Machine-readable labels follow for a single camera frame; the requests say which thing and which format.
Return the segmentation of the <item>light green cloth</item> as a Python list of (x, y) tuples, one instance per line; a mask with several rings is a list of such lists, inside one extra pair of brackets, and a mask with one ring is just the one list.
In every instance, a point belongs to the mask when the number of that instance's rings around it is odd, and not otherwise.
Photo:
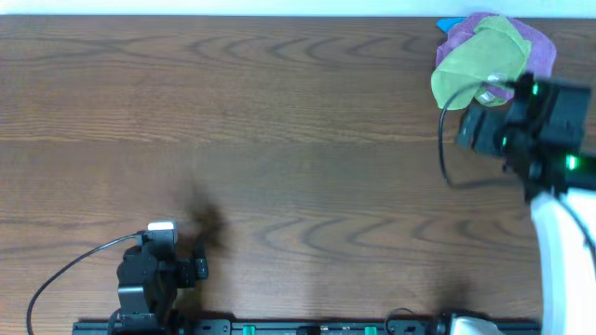
[(431, 75), (438, 106), (458, 110), (473, 100), (488, 107), (505, 104), (512, 91), (504, 83), (524, 72), (531, 50), (532, 43), (508, 18), (483, 18), (473, 35), (454, 48)]

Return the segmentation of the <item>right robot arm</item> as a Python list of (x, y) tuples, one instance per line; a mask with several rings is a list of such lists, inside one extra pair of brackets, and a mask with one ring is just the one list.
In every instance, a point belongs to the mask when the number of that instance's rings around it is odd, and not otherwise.
[(581, 150), (591, 90), (522, 74), (508, 112), (472, 104), (456, 143), (521, 181), (538, 239), (543, 334), (595, 331), (595, 157)]

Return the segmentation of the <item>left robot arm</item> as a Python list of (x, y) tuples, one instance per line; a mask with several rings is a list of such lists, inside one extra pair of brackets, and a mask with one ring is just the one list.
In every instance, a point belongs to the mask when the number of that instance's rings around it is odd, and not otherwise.
[(177, 334), (184, 321), (173, 307), (180, 288), (209, 277), (204, 244), (179, 258), (171, 239), (145, 240), (128, 249), (116, 271), (120, 308), (110, 316), (109, 334)]

